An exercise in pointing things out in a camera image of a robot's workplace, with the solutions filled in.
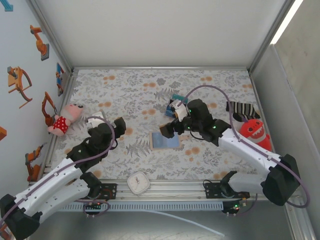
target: light strip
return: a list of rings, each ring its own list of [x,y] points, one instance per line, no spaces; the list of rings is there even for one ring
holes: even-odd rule
[[[270,44],[276,44],[304,0],[295,0]]]

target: white wall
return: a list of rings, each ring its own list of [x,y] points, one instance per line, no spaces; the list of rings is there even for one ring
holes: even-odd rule
[[[319,0],[304,0],[275,44],[318,151],[320,151],[319,12]]]
[[[45,118],[41,112],[42,101],[47,91],[59,107],[63,95],[58,97],[56,85],[56,64],[59,61],[52,47],[49,59],[41,61],[36,48],[36,38],[30,33],[30,25],[38,27],[27,3],[23,0],[10,0],[13,12],[5,12],[0,5],[0,127],[7,130],[7,136],[0,141],[0,198],[5,194],[15,195],[27,187],[28,171],[25,154],[31,153],[39,145],[50,140]],[[40,33],[44,43],[45,35]],[[21,67],[29,75],[32,87],[25,91],[31,102],[19,109],[25,100],[14,91],[8,93],[7,67]],[[27,80],[22,78],[23,86]],[[47,106],[47,112],[53,114]],[[46,155],[47,144],[42,149],[38,163]]]
[[[251,77],[276,152],[296,159],[301,179],[309,189],[311,203],[307,210],[314,232],[320,238],[320,155],[273,45],[264,53]]]
[[[285,0],[37,0],[74,66],[249,67]]]

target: blue box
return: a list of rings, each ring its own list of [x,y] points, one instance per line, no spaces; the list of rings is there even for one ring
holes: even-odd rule
[[[175,113],[171,111],[171,107],[170,107],[169,105],[170,105],[174,100],[177,100],[177,99],[178,99],[178,100],[182,101],[184,98],[185,98],[184,96],[180,96],[180,95],[174,93],[174,94],[172,95],[171,99],[169,100],[168,105],[166,106],[166,110],[165,110],[164,115],[175,119],[175,118],[176,118]],[[186,98],[186,99],[184,100],[183,104],[186,106],[187,103],[188,103],[188,98]]]

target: striped sock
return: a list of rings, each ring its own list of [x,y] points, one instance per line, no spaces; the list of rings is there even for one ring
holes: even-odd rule
[[[250,103],[242,103],[231,101],[231,108],[233,111],[233,118],[238,122],[243,122],[243,118],[249,119],[259,119],[260,115],[255,111],[255,107]],[[226,103],[226,109],[229,112],[229,105]]]

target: white ceiling panel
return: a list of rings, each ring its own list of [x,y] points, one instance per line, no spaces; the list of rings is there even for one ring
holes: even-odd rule
[[[285,0],[37,0],[74,66],[246,66]]]

